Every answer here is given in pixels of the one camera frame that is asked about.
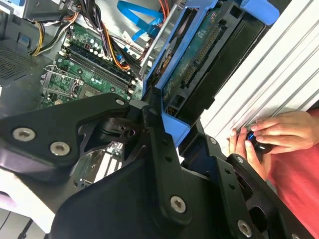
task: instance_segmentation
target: red shirt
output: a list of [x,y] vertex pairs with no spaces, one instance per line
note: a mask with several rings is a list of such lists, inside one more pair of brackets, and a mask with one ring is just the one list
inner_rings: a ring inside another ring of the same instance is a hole
[[[319,117],[319,110],[309,113]],[[319,239],[319,144],[272,155],[269,180],[290,211]]]

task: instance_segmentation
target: finger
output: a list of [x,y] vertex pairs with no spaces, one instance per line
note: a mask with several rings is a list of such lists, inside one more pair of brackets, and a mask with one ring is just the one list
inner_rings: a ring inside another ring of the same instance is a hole
[[276,124],[266,129],[262,129],[254,132],[255,136],[264,136],[264,135],[297,135],[298,134],[298,125],[297,124]]
[[247,129],[245,127],[242,127],[240,130],[240,134],[238,136],[238,139],[237,139],[235,152],[243,157],[245,157],[245,155],[246,155],[246,150],[245,150],[246,137],[247,137]]
[[295,151],[295,149],[285,146],[274,146],[273,149],[269,152],[269,154],[288,153],[292,151]]
[[272,118],[286,118],[286,117],[293,117],[295,115],[296,112],[289,112],[289,113],[283,113],[280,115],[276,115],[273,117],[267,117],[267,118],[261,118],[261,119],[257,119],[255,120],[256,123],[260,123],[262,121],[266,121],[266,120],[270,120]]
[[286,117],[269,118],[267,120],[263,120],[262,122],[252,125],[251,130],[259,131],[279,123],[295,123],[295,120],[294,118],[286,118]]
[[231,130],[229,137],[229,153],[235,153],[237,144],[237,132],[236,129]]
[[224,153],[228,157],[230,155],[230,152],[229,152],[229,139],[226,139],[225,145],[226,145],[226,147],[224,149],[222,149],[222,153]]
[[278,146],[293,147],[299,145],[303,140],[301,137],[293,135],[280,135],[280,136],[257,136],[256,140],[260,143],[269,143]]
[[296,114],[299,114],[299,113],[300,112],[292,111],[292,112],[279,114],[279,115],[277,115],[275,117],[294,117],[294,116],[296,116]]
[[265,169],[264,166],[258,160],[256,152],[252,143],[249,140],[245,141],[247,161],[253,167],[253,169],[264,179]]

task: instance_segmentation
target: metal screw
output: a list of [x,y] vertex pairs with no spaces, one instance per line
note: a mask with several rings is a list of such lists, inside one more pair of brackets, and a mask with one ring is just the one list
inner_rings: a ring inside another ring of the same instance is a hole
[[237,226],[241,233],[244,234],[247,238],[250,238],[252,236],[251,229],[245,221],[239,220]]
[[54,142],[50,145],[50,150],[56,156],[65,156],[70,152],[70,146],[64,142]]
[[178,196],[171,197],[170,205],[178,213],[184,213],[186,211],[186,204],[184,200]]
[[124,102],[123,101],[121,101],[121,100],[116,100],[116,103],[118,103],[119,105],[124,105]]
[[244,160],[241,157],[237,156],[236,158],[238,159],[238,162],[244,163]]
[[35,132],[30,128],[16,128],[12,132],[12,136],[16,140],[28,142],[35,138]]
[[217,141],[214,138],[209,138],[209,140],[213,143],[213,144],[217,144]]
[[150,111],[152,114],[156,115],[156,116],[157,116],[157,114],[158,114],[158,113],[156,112],[156,110],[153,109],[153,108],[150,108],[149,111]]
[[292,233],[293,239],[300,239],[300,237],[297,234]]

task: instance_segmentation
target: ventilation grille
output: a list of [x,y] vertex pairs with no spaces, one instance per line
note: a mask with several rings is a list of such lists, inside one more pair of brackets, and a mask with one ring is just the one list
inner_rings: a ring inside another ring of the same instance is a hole
[[38,64],[30,58],[25,57],[10,48],[0,45],[0,79],[8,80],[17,75],[21,75],[25,71],[29,71],[31,67]]

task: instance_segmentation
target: green circuit board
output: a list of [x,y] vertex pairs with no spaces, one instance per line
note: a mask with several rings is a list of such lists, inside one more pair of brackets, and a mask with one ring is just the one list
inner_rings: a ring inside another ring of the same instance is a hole
[[68,36],[70,43],[76,44],[84,49],[102,49],[100,37],[84,27],[73,24],[71,34]]
[[163,88],[163,103],[164,107],[174,97],[179,87],[188,86],[191,77],[194,75],[201,64],[209,48],[217,38],[220,27],[216,24],[216,15],[219,9],[214,9],[208,12],[203,20],[196,35],[191,40],[188,48],[183,54],[181,60],[174,69],[171,77]]
[[[47,91],[41,104],[41,108],[110,92],[116,93],[128,101],[131,99],[140,100],[142,98],[142,86],[137,82],[134,93],[129,96],[124,90],[116,87],[104,79],[97,77],[94,73],[83,69],[81,66],[70,62],[68,59],[65,59],[62,56],[57,57],[56,66],[58,69],[63,69],[65,72],[70,73],[70,75],[74,76],[74,78],[80,79],[81,83],[75,84],[73,90],[74,94],[71,94],[70,96],[55,94],[54,92]],[[48,88],[66,94],[72,82],[72,79],[53,75],[49,82]]]
[[130,70],[121,70],[105,57],[97,34],[76,23],[47,71],[40,108],[109,92],[128,101],[142,98],[141,82]]

